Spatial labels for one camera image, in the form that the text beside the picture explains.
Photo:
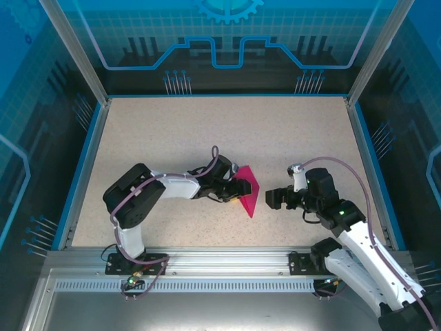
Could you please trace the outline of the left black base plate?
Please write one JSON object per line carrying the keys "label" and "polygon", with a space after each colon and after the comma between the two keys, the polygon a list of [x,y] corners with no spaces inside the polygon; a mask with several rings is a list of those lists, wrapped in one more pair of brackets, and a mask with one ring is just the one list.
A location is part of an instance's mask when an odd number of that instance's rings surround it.
{"label": "left black base plate", "polygon": [[142,272],[143,275],[153,276],[159,273],[159,270],[163,266],[163,262],[153,264],[153,260],[162,259],[167,257],[162,253],[143,253],[137,257],[138,260],[149,262],[149,265],[140,265],[132,261],[127,260],[120,252],[111,253],[107,257],[107,264],[105,267],[106,275],[132,275],[135,272]]}

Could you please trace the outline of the metal tray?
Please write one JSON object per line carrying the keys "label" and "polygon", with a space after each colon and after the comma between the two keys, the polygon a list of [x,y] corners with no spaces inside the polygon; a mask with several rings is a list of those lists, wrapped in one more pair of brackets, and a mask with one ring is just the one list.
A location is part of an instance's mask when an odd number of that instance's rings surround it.
{"label": "metal tray", "polygon": [[120,278],[49,273],[37,283],[19,331],[381,331],[373,312],[349,289],[322,299],[313,293],[142,290],[136,291],[135,299],[125,299],[115,292],[55,292],[62,279]]}

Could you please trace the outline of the aluminium side rail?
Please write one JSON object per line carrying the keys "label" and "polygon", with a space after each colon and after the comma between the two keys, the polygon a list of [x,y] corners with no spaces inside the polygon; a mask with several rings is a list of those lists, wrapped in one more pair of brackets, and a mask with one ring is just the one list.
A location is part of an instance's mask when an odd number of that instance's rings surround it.
{"label": "aluminium side rail", "polygon": [[391,232],[391,223],[389,217],[389,211],[384,201],[380,182],[378,180],[377,172],[374,164],[375,154],[372,153],[371,138],[367,130],[367,126],[362,116],[362,113],[357,110],[356,106],[351,106],[349,99],[344,98],[345,106],[351,122],[351,127],[356,139],[360,157],[362,160],[363,168],[367,178],[367,183],[371,192],[371,199],[373,201],[372,210],[376,212],[377,223],[379,231],[376,230],[376,234],[382,235],[382,241],[389,251],[396,250],[396,240]]}
{"label": "aluminium side rail", "polygon": [[106,106],[98,103],[92,115],[51,250],[64,250],[66,246],[69,246],[71,233],[75,231],[83,207],[110,106],[111,100]]}

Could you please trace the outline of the pink paper sheet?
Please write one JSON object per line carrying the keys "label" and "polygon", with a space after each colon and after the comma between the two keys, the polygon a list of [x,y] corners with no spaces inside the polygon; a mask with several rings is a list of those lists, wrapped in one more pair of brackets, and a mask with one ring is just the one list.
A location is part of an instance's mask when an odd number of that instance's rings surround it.
{"label": "pink paper sheet", "polygon": [[258,202],[258,195],[260,186],[249,165],[244,165],[238,169],[238,172],[233,176],[235,179],[246,180],[251,185],[251,193],[239,199],[248,216],[252,219]]}

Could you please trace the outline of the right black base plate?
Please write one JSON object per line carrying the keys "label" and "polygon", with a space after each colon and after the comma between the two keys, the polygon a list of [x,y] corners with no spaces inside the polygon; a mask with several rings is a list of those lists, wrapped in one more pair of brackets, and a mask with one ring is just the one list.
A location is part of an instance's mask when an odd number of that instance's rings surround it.
{"label": "right black base plate", "polygon": [[326,267],[310,253],[292,251],[288,254],[288,264],[291,276],[325,276],[329,274]]}

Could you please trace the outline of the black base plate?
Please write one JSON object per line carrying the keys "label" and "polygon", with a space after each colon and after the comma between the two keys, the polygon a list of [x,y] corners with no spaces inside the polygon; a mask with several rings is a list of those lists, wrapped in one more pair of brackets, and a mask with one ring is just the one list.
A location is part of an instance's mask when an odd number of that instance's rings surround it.
{"label": "black base plate", "polygon": [[326,267],[310,253],[292,251],[288,254],[288,264],[291,276],[325,276],[329,274]]}
{"label": "black base plate", "polygon": [[105,267],[106,275],[132,275],[135,272],[142,272],[143,275],[153,276],[159,273],[159,270],[163,266],[163,262],[153,264],[153,260],[162,259],[167,257],[162,253],[143,253],[137,257],[138,260],[149,262],[149,265],[140,265],[132,261],[127,260],[120,252],[111,253],[107,257],[107,264]]}

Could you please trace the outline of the aluminium frame post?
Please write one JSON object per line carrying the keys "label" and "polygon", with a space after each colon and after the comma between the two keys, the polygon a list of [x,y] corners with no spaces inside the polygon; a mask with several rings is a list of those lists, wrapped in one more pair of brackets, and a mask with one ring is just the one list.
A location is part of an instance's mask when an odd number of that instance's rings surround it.
{"label": "aluminium frame post", "polygon": [[79,68],[96,100],[101,106],[106,107],[109,102],[107,92],[58,1],[39,0],[39,3]]}
{"label": "aluminium frame post", "polygon": [[391,11],[383,29],[381,30],[375,44],[373,45],[367,60],[362,66],[356,80],[354,81],[349,94],[347,95],[347,105],[354,108],[363,90],[373,76],[376,68],[381,62],[385,52],[389,48],[393,38],[399,30],[402,22],[406,18],[415,0],[397,0]]}

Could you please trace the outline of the aluminium mounting rail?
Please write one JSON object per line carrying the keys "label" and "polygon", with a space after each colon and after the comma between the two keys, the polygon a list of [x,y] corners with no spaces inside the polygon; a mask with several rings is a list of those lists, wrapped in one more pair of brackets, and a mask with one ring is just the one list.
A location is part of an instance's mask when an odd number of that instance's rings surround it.
{"label": "aluminium mounting rail", "polygon": [[[172,277],[288,277],[291,252],[308,255],[307,246],[250,247],[250,248],[147,248],[148,253],[170,256],[166,275]],[[73,247],[48,253],[42,272],[63,274],[68,277],[103,276],[105,256],[103,248]]]}

